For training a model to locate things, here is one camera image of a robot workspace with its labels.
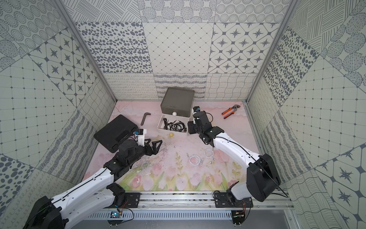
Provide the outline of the white drawer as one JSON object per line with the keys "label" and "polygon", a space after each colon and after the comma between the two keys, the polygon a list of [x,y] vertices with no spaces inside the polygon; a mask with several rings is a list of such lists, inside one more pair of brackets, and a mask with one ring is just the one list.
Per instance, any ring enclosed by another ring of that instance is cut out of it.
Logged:
{"label": "white drawer", "polygon": [[[172,123],[171,130],[164,130],[163,118],[167,118]],[[186,137],[188,136],[188,125],[190,121],[189,117],[173,116],[168,114],[162,114],[161,119],[157,125],[157,130],[162,134],[173,134],[174,136]]]}

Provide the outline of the white earphones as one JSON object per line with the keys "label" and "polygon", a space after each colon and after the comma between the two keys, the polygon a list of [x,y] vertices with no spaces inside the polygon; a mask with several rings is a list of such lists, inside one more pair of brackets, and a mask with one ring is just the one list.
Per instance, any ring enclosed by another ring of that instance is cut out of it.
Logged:
{"label": "white earphones", "polygon": [[203,164],[204,160],[197,154],[192,154],[192,155],[187,154],[187,157],[188,157],[189,164],[192,166],[200,166]]}
{"label": "white earphones", "polygon": [[140,184],[143,176],[149,176],[153,174],[154,163],[149,160],[144,161],[141,164],[141,168],[137,170],[137,181],[136,184]]}
{"label": "white earphones", "polygon": [[207,148],[205,150],[205,157],[208,159],[208,163],[211,165],[215,162],[214,158],[214,149],[213,148]]}

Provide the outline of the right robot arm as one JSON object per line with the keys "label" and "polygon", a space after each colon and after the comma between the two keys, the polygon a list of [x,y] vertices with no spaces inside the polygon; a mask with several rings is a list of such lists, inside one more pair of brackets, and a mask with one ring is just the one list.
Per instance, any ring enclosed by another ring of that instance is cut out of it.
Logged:
{"label": "right robot arm", "polygon": [[212,126],[207,112],[193,108],[192,121],[188,122],[190,134],[198,134],[205,145],[210,145],[228,155],[235,163],[246,169],[246,180],[230,185],[224,194],[214,192],[213,198],[235,207],[238,204],[250,208],[246,201],[255,199],[264,202],[273,192],[279,189],[280,196],[289,196],[280,188],[281,180],[273,158],[268,154],[260,155],[248,150],[234,141],[223,129]]}

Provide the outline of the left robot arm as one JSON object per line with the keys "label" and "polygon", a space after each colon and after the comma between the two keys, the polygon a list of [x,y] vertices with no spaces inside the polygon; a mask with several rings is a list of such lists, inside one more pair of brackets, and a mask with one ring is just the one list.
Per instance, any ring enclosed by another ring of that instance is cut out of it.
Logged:
{"label": "left robot arm", "polygon": [[157,155],[162,140],[129,138],[119,145],[114,157],[87,180],[52,198],[38,199],[24,225],[26,229],[71,229],[88,216],[106,207],[121,209],[129,203],[125,189],[116,183],[143,156]]}

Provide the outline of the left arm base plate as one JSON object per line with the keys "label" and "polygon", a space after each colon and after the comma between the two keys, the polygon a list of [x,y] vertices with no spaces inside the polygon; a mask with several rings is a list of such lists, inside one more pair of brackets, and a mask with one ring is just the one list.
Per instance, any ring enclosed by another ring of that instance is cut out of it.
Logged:
{"label": "left arm base plate", "polygon": [[127,192],[118,194],[112,203],[112,207],[116,208],[138,208],[141,193]]}

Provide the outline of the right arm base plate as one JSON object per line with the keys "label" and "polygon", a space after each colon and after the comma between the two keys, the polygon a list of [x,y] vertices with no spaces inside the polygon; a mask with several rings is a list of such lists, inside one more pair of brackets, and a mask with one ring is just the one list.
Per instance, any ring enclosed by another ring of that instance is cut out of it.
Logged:
{"label": "right arm base plate", "polygon": [[228,192],[214,191],[212,196],[216,208],[252,208],[254,206],[251,198],[237,200]]}

